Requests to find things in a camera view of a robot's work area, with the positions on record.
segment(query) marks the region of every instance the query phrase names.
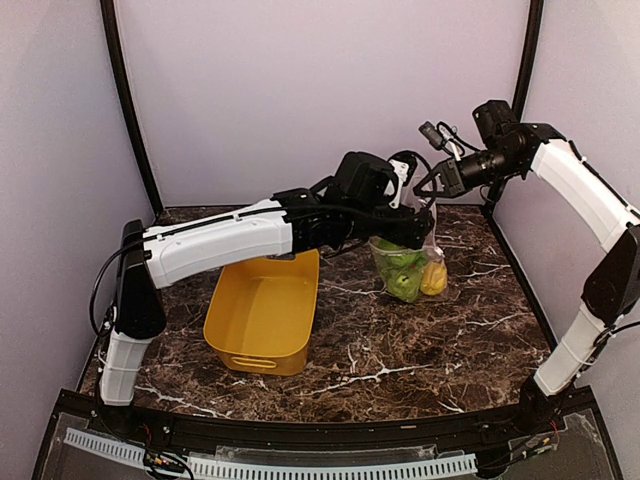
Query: yellow fruit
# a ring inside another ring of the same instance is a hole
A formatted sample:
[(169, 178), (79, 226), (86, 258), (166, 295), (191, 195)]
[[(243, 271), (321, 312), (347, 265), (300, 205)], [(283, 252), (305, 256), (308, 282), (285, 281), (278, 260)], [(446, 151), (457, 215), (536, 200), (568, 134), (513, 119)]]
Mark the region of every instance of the yellow fruit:
[(439, 295), (447, 288), (447, 267), (440, 263), (430, 263), (422, 276), (420, 290), (425, 295)]

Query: brown marble surface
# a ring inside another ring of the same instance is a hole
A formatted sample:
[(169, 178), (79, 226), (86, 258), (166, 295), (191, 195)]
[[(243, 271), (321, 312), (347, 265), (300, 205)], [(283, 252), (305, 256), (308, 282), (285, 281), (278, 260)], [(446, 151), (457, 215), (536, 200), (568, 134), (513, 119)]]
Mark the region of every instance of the brown marble surface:
[[(219, 210), (170, 209), (161, 224)], [(477, 207), (440, 206), (449, 299), (414, 305), (383, 291), (363, 247), (322, 260), (308, 364), (293, 377), (228, 370), (202, 327), (219, 272), (163, 290), (168, 327), (147, 350), (135, 403), (171, 412), (289, 422), (363, 422), (515, 403), (549, 354), (511, 267)], [(81, 391), (91, 394), (97, 361)]]

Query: yellow bin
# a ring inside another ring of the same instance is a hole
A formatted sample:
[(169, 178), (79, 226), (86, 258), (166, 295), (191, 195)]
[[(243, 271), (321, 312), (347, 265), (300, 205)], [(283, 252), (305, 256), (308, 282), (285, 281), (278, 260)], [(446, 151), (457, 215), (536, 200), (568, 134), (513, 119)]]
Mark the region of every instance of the yellow bin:
[(295, 375), (307, 363), (318, 293), (317, 250), (222, 270), (204, 338), (232, 370)]

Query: bin handle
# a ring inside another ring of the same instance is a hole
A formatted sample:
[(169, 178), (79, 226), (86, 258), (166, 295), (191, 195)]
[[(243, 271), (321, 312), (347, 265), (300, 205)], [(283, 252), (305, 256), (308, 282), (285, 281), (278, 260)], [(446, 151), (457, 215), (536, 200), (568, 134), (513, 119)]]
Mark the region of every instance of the bin handle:
[(271, 360), (261, 360), (259, 358), (243, 358), (243, 357), (231, 357), (231, 361), (236, 365), (242, 367), (255, 367), (255, 368), (276, 368), (278, 364)]

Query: white wall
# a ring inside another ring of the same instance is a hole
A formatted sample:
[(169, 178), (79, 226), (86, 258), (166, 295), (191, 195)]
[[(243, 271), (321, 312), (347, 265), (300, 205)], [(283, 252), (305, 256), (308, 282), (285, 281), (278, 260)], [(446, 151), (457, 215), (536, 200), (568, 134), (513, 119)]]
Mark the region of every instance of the white wall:
[(89, 353), (95, 274), (151, 217), (99, 2), (1, 3), (0, 171), (0, 476), (21, 480)]
[[(120, 0), (143, 135), (167, 205), (310, 186), (344, 153), (433, 152), (445, 120), (515, 88), (528, 2)], [(464, 201), (477, 201), (474, 193)]]
[[(525, 120), (550, 123), (574, 139), (640, 205), (640, 3), (546, 2), (542, 25)], [(497, 218), (560, 337), (604, 253), (577, 214), (533, 176), (509, 183)], [(640, 329), (627, 331), (582, 379), (595, 391), (625, 478), (640, 478), (639, 361)]]

